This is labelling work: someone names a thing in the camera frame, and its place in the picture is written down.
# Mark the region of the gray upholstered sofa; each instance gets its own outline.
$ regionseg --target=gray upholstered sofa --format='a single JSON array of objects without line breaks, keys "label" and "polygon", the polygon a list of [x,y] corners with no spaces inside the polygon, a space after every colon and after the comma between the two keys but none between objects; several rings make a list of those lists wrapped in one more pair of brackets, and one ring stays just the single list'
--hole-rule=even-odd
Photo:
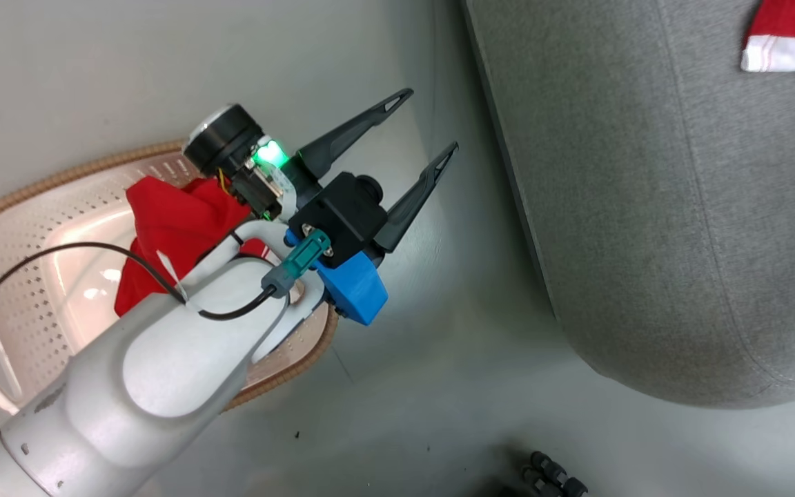
[{"label": "gray upholstered sofa", "polygon": [[795,399],[795,73],[738,69],[758,0],[468,0],[530,246],[596,371]]}]

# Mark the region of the floor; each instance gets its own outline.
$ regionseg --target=floor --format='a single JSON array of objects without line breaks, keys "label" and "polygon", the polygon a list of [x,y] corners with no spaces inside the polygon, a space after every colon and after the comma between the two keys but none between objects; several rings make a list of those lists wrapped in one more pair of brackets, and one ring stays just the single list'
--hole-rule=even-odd
[{"label": "floor", "polygon": [[[142,497],[486,496],[519,449],[596,495],[795,495],[795,403],[692,409],[635,393],[566,345],[527,257],[458,2],[0,3],[0,196],[184,136],[240,101],[288,148],[398,88],[409,104],[338,164],[393,202],[452,139],[461,156],[371,325],[221,415]],[[0,412],[0,424],[4,415]]]}]

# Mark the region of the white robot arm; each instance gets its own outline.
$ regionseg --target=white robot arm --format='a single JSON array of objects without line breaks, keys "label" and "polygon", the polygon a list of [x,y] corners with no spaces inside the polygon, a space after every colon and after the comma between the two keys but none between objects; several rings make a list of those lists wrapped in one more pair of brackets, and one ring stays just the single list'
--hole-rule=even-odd
[{"label": "white robot arm", "polygon": [[[253,221],[236,232],[287,258],[285,228]],[[231,260],[238,250],[226,239],[193,270],[189,306],[158,293],[139,303],[2,427],[1,496],[132,495],[222,412],[254,352],[274,349],[324,295],[309,271],[297,302],[269,298],[230,321],[200,317],[192,305],[231,311],[259,292],[271,266]]]},{"label": "white robot arm", "polygon": [[[372,178],[342,173],[326,188],[317,180],[410,95],[392,95],[294,157],[273,154],[271,139],[237,105],[202,123],[184,154],[202,174],[224,173],[259,219],[236,227],[181,280],[183,298],[148,296],[0,428],[0,496],[133,495],[236,396],[247,366],[322,300],[369,324],[387,299],[376,267],[394,251],[457,145],[429,164],[388,213]],[[315,248],[315,236],[326,243]],[[236,258],[243,240],[253,238],[284,263],[273,268]],[[314,271],[306,271],[310,266]],[[288,302],[296,279],[303,294]],[[271,290],[267,299],[232,315],[259,301],[260,289]]]}]

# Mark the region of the cable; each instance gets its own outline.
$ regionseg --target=cable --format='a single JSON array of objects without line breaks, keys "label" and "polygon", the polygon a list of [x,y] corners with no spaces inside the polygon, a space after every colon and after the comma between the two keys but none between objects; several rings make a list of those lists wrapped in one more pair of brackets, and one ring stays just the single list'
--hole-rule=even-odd
[{"label": "cable", "polygon": [[214,312],[209,311],[198,311],[198,314],[202,318],[211,319],[212,321],[231,321],[233,319],[237,319],[242,317],[243,315],[249,314],[250,311],[259,307],[262,302],[265,302],[268,297],[272,296],[272,293],[275,292],[274,286],[266,286],[266,289],[262,292],[259,292],[259,295],[256,295],[256,298],[247,303],[246,306],[235,309],[231,312],[226,312],[224,314],[216,314]]},{"label": "cable", "polygon": [[[171,283],[168,283],[168,280],[165,279],[164,276],[161,276],[161,273],[158,273],[158,270],[155,270],[155,268],[152,267],[152,264],[149,264],[148,261],[146,261],[146,259],[140,257],[139,255],[136,255],[135,253],[129,251],[126,248],[121,248],[120,246],[113,245],[111,243],[102,243],[102,242],[75,242],[75,243],[66,243],[64,245],[51,246],[51,248],[45,248],[44,251],[36,252],[34,255],[31,255],[30,257],[27,257],[26,259],[20,261],[18,264],[15,264],[12,268],[10,268],[2,276],[0,276],[0,286],[2,286],[2,284],[6,282],[6,280],[8,280],[9,277],[12,277],[14,273],[20,271],[21,268],[25,267],[29,263],[32,263],[32,261],[35,261],[36,259],[39,259],[41,257],[45,257],[45,255],[53,254],[54,252],[68,251],[68,249],[106,249],[107,251],[118,252],[119,254],[124,255],[124,257],[127,257],[130,260],[134,261],[135,263],[141,265],[143,269],[145,269],[149,273],[149,275],[151,275],[155,279],[155,281],[157,281],[158,284],[161,285],[161,287],[163,287],[163,289],[167,290],[167,293],[169,293],[170,296],[173,296],[173,298],[175,298],[177,302],[186,305],[186,299],[183,298],[182,293],[180,293],[179,290],[175,289],[175,287],[171,285]],[[203,318],[211,319],[214,321],[229,321],[231,319],[237,319],[242,317],[243,315],[249,314],[251,311],[253,311],[253,309],[259,307],[259,305],[261,305],[262,302],[265,302],[268,299],[268,297],[272,296],[272,293],[274,292],[275,292],[275,287],[268,286],[261,293],[259,293],[259,295],[257,295],[256,298],[253,299],[253,301],[247,303],[247,305],[245,305],[240,309],[235,309],[234,311],[226,312],[224,314],[217,314],[209,311],[199,311],[198,314]]]},{"label": "cable", "polygon": [[225,177],[225,174],[223,174],[223,170],[222,169],[217,169],[217,173],[218,173],[218,176],[219,176],[219,179],[220,179],[220,189],[222,189],[225,193],[228,194],[229,193],[229,188],[226,187],[226,177]]}]

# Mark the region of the white plastic basket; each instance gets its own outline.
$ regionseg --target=white plastic basket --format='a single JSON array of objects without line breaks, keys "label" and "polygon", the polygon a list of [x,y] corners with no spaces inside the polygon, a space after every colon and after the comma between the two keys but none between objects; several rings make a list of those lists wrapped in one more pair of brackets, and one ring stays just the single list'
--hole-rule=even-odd
[{"label": "white plastic basket", "polygon": [[[54,186],[0,211],[0,275],[25,257],[70,242],[128,248],[135,238],[124,189],[153,176],[185,186],[197,171],[170,151]],[[75,248],[41,258],[0,287],[0,407],[16,413],[63,371],[117,315],[113,303],[123,255]],[[248,372],[230,407],[289,380],[327,347],[335,316],[322,305],[306,323]]]}]

